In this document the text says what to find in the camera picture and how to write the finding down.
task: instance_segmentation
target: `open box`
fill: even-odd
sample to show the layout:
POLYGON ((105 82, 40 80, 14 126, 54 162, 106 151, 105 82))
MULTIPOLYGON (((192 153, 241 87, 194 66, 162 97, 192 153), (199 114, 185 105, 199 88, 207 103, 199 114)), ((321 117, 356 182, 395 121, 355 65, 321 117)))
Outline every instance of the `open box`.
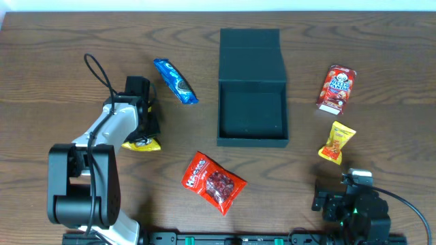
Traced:
POLYGON ((285 147, 286 72, 278 29, 222 29, 218 146, 285 147))

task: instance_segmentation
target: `wood grain surface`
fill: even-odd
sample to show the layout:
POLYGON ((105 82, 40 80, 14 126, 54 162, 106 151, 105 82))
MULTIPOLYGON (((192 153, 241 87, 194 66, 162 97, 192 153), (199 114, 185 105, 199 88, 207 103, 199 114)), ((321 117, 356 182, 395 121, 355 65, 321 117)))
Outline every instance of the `wood grain surface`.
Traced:
MULTIPOLYGON (((160 152, 117 156, 122 209, 147 227, 180 232, 323 230, 314 182, 348 167, 416 205, 436 227, 436 17, 434 13, 8 13, 0 32, 0 244, 60 244, 46 214, 47 155, 100 115, 107 89, 89 72, 94 54, 111 83, 144 76, 157 87, 160 152), (287 148, 216 147, 219 30, 280 28, 287 69, 287 148), (168 57, 200 100, 182 105, 153 59, 168 57), (358 72, 344 115, 315 100, 330 65, 358 72), (342 166, 317 150, 338 120, 357 130, 342 166), (223 217, 180 181, 199 150, 248 185, 223 217)), ((420 219, 397 200, 392 232, 425 244, 420 219)))

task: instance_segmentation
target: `red snack package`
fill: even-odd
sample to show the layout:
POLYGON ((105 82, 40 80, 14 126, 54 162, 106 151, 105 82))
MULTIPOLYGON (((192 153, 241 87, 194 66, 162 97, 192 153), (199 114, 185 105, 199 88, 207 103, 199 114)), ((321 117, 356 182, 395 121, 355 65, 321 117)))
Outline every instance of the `red snack package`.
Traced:
POLYGON ((182 179, 186 189, 201 195, 223 215, 246 184, 201 152, 197 152, 182 179))
POLYGON ((320 98, 316 103, 318 108, 335 115, 343 114, 356 75, 357 73, 352 69, 332 65, 328 70, 320 98))

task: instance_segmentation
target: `yellow snack package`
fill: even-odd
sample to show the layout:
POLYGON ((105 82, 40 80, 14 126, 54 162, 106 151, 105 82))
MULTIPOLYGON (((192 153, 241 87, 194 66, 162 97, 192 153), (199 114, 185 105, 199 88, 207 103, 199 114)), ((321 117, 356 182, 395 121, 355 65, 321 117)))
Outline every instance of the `yellow snack package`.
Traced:
POLYGON ((330 131, 330 137, 326 145, 318 151, 318 155, 340 165, 342 161, 341 149, 354 134, 356 134, 356 132, 353 129, 339 122, 334 122, 332 130, 330 131))
POLYGON ((132 143, 125 142, 124 144, 122 144, 122 147, 129 150, 140 151, 140 152, 161 150, 161 145, 155 139, 145 139, 141 142, 132 142, 132 143))

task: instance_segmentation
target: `blue wrapper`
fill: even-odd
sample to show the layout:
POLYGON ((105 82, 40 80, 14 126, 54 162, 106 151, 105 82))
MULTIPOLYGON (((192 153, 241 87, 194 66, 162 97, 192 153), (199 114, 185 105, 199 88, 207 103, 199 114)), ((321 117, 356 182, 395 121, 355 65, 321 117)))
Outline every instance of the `blue wrapper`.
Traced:
POLYGON ((153 62, 165 83, 182 103, 198 103, 198 99, 191 90, 191 87, 168 59, 155 59, 153 62))

